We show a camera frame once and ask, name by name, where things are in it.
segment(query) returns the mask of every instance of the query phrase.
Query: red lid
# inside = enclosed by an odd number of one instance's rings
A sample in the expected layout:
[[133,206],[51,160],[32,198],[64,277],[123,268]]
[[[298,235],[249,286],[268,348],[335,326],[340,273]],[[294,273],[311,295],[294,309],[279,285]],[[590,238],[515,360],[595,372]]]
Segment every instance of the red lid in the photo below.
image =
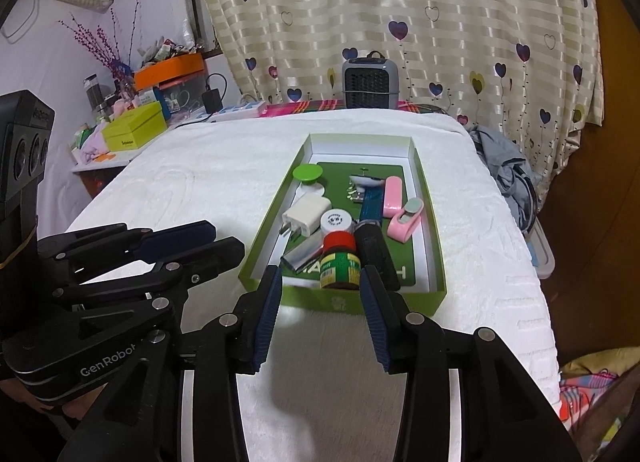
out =
[[347,247],[356,250],[356,239],[347,231],[334,231],[324,237],[322,252],[327,252],[334,247]]

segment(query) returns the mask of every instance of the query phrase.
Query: pink case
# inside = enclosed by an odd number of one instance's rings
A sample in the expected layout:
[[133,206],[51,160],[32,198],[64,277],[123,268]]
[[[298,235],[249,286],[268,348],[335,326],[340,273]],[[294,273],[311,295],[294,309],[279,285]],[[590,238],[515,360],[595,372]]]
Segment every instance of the pink case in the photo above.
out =
[[382,208],[382,216],[393,218],[400,211],[402,211],[402,179],[396,176],[387,177],[385,180],[385,203]]
[[422,200],[420,200],[420,204],[420,211],[415,213],[414,216],[412,216],[411,219],[405,224],[401,224],[398,221],[400,217],[405,214],[405,212],[401,210],[399,213],[396,213],[389,223],[389,229],[386,230],[386,236],[395,240],[396,242],[405,244],[409,237],[414,234],[416,227],[420,223],[422,210],[424,209],[424,203],[422,202]]

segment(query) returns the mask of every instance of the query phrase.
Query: pink clip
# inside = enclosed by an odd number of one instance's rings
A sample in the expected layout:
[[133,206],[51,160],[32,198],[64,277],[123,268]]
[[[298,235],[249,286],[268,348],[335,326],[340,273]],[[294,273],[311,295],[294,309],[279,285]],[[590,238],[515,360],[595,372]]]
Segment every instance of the pink clip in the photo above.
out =
[[402,179],[396,176],[387,177],[382,216],[393,218],[400,211],[402,211]]
[[420,223],[423,208],[424,203],[419,198],[409,199],[402,210],[391,219],[386,236],[396,242],[406,243]]

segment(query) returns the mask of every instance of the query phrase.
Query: yellow rubber band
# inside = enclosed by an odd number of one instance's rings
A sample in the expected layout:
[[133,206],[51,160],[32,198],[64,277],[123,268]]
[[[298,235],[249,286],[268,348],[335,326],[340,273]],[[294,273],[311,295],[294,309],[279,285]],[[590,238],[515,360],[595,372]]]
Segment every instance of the yellow rubber band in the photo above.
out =
[[38,228],[38,219],[36,218],[36,225],[35,225],[35,226],[33,227],[33,229],[31,230],[31,233],[29,233],[29,236],[27,236],[27,237],[26,237],[26,239],[25,239],[25,241],[24,241],[23,243],[21,243],[21,244],[20,244],[20,246],[19,246],[17,249],[15,249],[15,251],[14,251],[14,252],[12,252],[11,254],[9,254],[8,258],[7,258],[4,262],[2,262],[2,263],[0,264],[0,270],[3,270],[7,265],[9,265],[9,264],[12,262],[12,260],[13,260],[16,256],[18,256],[18,254],[20,254],[20,253],[24,250],[24,248],[25,248],[26,246],[28,246],[28,245],[29,245],[29,242],[31,242],[31,239],[32,239],[32,238],[33,238],[33,236],[35,235],[35,233],[36,233],[36,229],[37,229],[37,228]]

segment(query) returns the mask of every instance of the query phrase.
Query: bed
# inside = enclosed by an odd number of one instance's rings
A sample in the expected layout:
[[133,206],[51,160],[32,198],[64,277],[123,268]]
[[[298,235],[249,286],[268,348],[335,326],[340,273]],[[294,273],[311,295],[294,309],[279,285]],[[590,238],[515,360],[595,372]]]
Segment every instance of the bed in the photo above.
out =
[[[414,140],[433,202],[448,294],[434,319],[471,332],[494,328],[558,408],[554,334],[527,246],[463,127],[448,116],[338,110],[275,119],[194,124],[163,135],[74,221],[155,230],[207,219],[218,236],[249,247],[309,133],[406,135]],[[138,262],[108,274],[140,274]],[[192,288],[183,331],[228,312],[243,289],[237,270]],[[460,396],[451,377],[450,460],[460,460]],[[252,461],[391,460],[404,377],[376,363],[362,316],[281,307],[267,363],[239,376]],[[190,378],[183,408],[183,460],[192,460]]]

